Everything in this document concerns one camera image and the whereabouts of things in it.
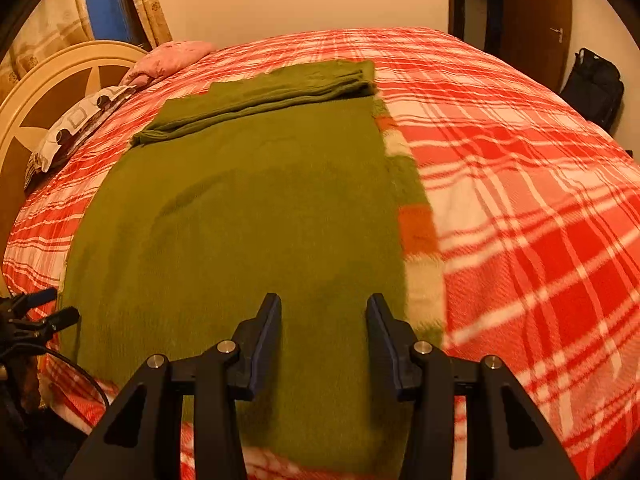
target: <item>beige curtain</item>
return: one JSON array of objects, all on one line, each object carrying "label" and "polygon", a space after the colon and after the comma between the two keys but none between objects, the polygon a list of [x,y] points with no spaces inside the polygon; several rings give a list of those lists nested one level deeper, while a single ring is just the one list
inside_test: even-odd
[{"label": "beige curtain", "polygon": [[133,3],[151,47],[172,40],[158,0],[133,0]]},{"label": "beige curtain", "polygon": [[93,38],[85,0],[41,0],[0,62],[0,102],[39,62]]}]

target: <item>black bag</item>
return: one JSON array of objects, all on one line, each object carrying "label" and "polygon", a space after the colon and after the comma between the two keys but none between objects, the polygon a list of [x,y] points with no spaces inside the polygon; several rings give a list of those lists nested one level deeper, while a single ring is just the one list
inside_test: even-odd
[{"label": "black bag", "polygon": [[581,48],[575,55],[574,68],[560,97],[582,117],[609,132],[620,110],[624,91],[616,66],[591,50]]}]

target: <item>door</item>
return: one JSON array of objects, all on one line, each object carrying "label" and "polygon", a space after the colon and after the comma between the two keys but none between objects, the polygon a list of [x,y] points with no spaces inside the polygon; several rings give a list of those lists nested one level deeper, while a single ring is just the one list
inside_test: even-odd
[{"label": "door", "polygon": [[571,15],[571,0],[504,0],[500,58],[559,92]]}]

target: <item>door handle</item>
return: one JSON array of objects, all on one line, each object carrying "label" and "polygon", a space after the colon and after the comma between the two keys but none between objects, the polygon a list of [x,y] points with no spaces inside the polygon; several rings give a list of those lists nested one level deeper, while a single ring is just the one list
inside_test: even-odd
[{"label": "door handle", "polygon": [[553,28],[551,30],[558,33],[558,43],[562,43],[562,38],[564,38],[564,29],[561,28]]}]

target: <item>wooden headboard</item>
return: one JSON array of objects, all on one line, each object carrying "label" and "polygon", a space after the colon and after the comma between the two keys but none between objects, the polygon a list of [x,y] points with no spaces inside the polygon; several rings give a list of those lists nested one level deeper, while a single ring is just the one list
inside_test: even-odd
[{"label": "wooden headboard", "polygon": [[[25,200],[27,160],[69,108],[101,88],[116,86],[146,52],[119,41],[88,41],[48,57],[0,105],[0,254]],[[0,296],[9,291],[0,272]]]}]

